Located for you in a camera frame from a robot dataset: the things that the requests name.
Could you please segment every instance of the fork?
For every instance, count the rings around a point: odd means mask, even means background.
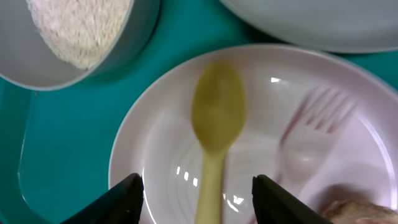
[[[353,97],[331,88],[307,95],[280,140],[277,181],[283,188],[298,197],[325,162],[355,107]]]

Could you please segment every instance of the teal table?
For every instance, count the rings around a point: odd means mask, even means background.
[[[163,0],[146,48],[116,72],[52,92],[0,80],[0,219],[59,223],[88,205],[107,190],[116,132],[152,82],[190,58],[255,42],[280,41],[217,0]],[[340,56],[398,88],[398,52]]]

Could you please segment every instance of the plate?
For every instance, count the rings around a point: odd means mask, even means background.
[[[191,100],[203,69],[218,59],[239,70],[248,101],[246,126],[226,158],[225,223],[253,218],[252,177],[275,177],[279,139],[305,94],[319,85],[347,91],[360,104],[299,199],[315,210],[346,197],[397,208],[397,95],[368,72],[332,55],[284,45],[247,45],[177,66],[152,84],[126,115],[110,158],[109,188],[132,172],[143,176],[141,223],[193,223],[201,149],[190,125]]]
[[[396,0],[221,0],[237,16],[282,40],[340,53],[398,49]]]

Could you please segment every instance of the rice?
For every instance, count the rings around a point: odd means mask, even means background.
[[[27,0],[52,52],[80,69],[95,66],[116,38],[130,0]]]

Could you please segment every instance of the yellow spoon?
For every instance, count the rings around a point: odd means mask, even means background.
[[[191,119],[203,148],[195,224],[220,224],[224,158],[246,121],[243,83],[228,62],[206,68],[193,96]]]

